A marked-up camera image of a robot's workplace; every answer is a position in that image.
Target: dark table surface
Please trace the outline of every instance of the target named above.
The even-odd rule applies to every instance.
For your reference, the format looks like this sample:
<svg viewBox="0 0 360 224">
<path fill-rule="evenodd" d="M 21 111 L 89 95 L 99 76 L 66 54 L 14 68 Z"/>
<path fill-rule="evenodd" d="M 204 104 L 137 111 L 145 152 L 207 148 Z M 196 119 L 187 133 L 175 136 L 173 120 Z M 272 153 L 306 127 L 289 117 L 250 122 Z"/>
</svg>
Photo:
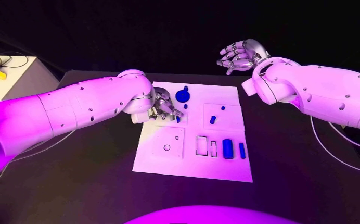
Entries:
<svg viewBox="0 0 360 224">
<path fill-rule="evenodd" d="M 73 70 L 60 87 L 112 75 L 116 73 Z M 240 87 L 247 77 L 147 77 L 237 87 L 253 183 L 132 172 L 141 124 L 134 125 L 131 116 L 121 113 L 8 165 L 0 179 L 0 223 L 124 223 L 188 205 L 246 208 L 299 223 L 358 222 L 360 171 L 324 151 L 309 117 L 292 105 L 266 105 L 256 95 L 247 97 Z M 314 119 L 314 125 L 334 155 L 360 167 L 351 144 L 328 123 Z"/>
</svg>

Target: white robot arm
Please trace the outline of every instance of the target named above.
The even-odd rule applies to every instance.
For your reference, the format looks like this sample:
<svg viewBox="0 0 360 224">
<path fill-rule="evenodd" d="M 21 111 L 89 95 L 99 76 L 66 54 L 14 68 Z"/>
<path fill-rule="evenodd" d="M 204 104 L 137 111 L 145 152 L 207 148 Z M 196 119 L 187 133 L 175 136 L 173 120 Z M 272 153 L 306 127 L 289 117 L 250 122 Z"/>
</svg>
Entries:
<svg viewBox="0 0 360 224">
<path fill-rule="evenodd" d="M 158 115 L 168 115 L 170 120 L 183 116 L 165 89 L 154 88 L 138 70 L 0 102 L 0 170 L 33 145 L 112 118 L 121 111 L 131 114 L 134 123 Z"/>
<path fill-rule="evenodd" d="M 233 70 L 253 69 L 242 83 L 246 94 L 257 94 L 268 104 L 291 103 L 315 118 L 360 128 L 360 73 L 319 65 L 301 66 L 282 57 L 270 57 L 253 39 L 233 43 L 220 54 L 217 65 Z"/>
</svg>

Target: small blue object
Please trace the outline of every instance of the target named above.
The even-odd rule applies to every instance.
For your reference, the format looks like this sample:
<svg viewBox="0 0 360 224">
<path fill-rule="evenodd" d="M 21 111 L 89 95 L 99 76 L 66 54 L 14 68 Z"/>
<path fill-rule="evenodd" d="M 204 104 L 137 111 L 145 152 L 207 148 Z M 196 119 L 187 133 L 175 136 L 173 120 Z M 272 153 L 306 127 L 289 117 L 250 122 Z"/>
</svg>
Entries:
<svg viewBox="0 0 360 224">
<path fill-rule="evenodd" d="M 242 156 L 242 159 L 245 159 L 246 156 L 245 156 L 245 147 L 243 147 L 243 143 L 239 144 L 239 147 L 240 147 L 240 156 Z"/>
<path fill-rule="evenodd" d="M 234 153 L 232 151 L 232 140 L 224 139 L 223 140 L 223 158 L 224 159 L 233 159 Z"/>
<path fill-rule="evenodd" d="M 216 116 L 211 116 L 210 124 L 214 124 Z"/>
<path fill-rule="evenodd" d="M 188 94 L 188 88 L 184 86 L 184 90 L 178 90 L 175 95 L 174 95 L 175 100 L 180 103 L 185 103 L 190 99 L 190 94 Z"/>
</svg>

